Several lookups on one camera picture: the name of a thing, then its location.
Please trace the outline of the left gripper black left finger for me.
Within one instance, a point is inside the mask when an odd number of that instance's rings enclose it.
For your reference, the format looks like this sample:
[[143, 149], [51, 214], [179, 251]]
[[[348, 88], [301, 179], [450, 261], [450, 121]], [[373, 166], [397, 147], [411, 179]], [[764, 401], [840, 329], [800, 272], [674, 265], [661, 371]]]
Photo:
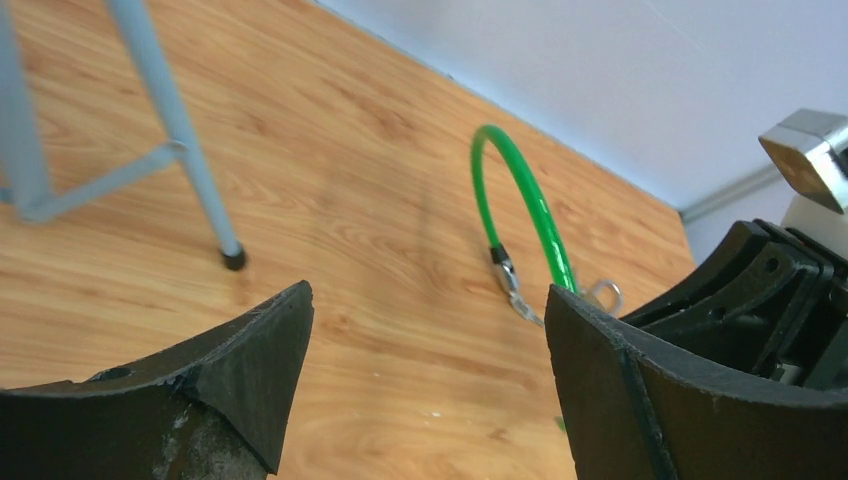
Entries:
[[301, 281], [95, 374], [1, 393], [5, 479], [264, 479], [278, 472], [314, 318]]

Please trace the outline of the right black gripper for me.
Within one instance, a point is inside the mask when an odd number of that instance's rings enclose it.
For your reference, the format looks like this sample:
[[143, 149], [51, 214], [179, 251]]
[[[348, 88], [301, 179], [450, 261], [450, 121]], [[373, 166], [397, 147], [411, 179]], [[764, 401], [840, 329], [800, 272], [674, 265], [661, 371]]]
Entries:
[[688, 277], [622, 319], [747, 374], [847, 385], [847, 257], [796, 228], [735, 222]]

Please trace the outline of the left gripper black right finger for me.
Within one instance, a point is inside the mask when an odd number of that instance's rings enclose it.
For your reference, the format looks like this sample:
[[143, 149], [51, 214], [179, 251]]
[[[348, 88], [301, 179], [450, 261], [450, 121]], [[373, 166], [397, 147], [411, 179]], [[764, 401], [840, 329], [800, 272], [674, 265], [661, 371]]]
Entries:
[[552, 286], [545, 311], [580, 479], [843, 479], [847, 393], [746, 374]]

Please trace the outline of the grey tripod stand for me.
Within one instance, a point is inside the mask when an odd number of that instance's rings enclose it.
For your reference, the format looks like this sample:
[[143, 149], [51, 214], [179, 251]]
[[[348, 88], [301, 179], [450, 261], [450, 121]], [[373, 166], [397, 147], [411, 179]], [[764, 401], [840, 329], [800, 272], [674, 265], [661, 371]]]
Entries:
[[1, 280], [119, 277], [248, 253], [177, 52], [200, 1], [1, 5]]

